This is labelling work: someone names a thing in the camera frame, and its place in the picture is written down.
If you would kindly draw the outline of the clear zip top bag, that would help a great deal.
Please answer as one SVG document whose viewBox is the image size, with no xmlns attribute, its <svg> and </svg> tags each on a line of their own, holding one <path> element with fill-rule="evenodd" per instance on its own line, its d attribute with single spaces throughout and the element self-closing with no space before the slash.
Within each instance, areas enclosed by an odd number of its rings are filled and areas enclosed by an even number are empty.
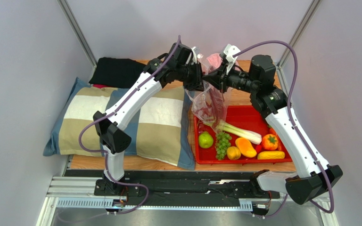
<svg viewBox="0 0 362 226">
<path fill-rule="evenodd" d="M 219 133 L 225 126 L 232 88 L 221 93 L 213 85 L 204 82 L 203 91 L 186 91 L 192 101 L 192 113 L 205 125 Z"/>
</svg>

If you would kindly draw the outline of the red toy lobster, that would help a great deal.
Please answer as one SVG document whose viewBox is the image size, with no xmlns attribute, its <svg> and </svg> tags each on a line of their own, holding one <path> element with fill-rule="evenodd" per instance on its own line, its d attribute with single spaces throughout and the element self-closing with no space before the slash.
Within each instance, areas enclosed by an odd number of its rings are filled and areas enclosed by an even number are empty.
<svg viewBox="0 0 362 226">
<path fill-rule="evenodd" d="M 215 122 L 225 120 L 227 107 L 224 104 L 223 93 L 207 84 L 201 98 L 200 116 L 202 122 L 213 125 Z"/>
</svg>

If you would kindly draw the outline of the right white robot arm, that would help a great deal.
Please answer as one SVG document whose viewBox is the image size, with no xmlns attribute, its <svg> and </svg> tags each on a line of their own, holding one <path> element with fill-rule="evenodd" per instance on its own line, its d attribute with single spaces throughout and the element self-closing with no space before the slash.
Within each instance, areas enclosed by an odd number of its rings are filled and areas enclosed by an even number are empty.
<svg viewBox="0 0 362 226">
<path fill-rule="evenodd" d="M 285 193 L 300 205 L 315 204 L 315 198 L 328 193 L 333 208 L 332 188 L 342 177 L 342 169 L 339 165 L 330 165 L 303 131 L 287 95 L 274 85 L 276 67 L 271 57 L 254 56 L 248 72 L 236 68 L 224 59 L 217 69 L 203 76 L 203 80 L 222 93 L 227 88 L 249 93 L 252 106 L 275 129 L 296 168 L 295 174 L 269 170 L 255 173 L 250 178 L 254 192 Z"/>
</svg>

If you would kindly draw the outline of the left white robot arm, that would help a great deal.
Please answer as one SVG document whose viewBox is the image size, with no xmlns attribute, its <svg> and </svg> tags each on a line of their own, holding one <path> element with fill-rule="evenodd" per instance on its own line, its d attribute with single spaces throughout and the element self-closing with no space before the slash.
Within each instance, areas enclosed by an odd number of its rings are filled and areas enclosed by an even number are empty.
<svg viewBox="0 0 362 226">
<path fill-rule="evenodd" d="M 104 113 L 97 111 L 93 122 L 105 154 L 104 178 L 124 185 L 124 151 L 132 139 L 125 133 L 134 115 L 167 84 L 181 81 L 188 91 L 203 91 L 203 71 L 198 61 L 199 48 L 187 47 L 180 42 L 172 45 L 170 53 L 150 60 L 138 80 Z"/>
</svg>

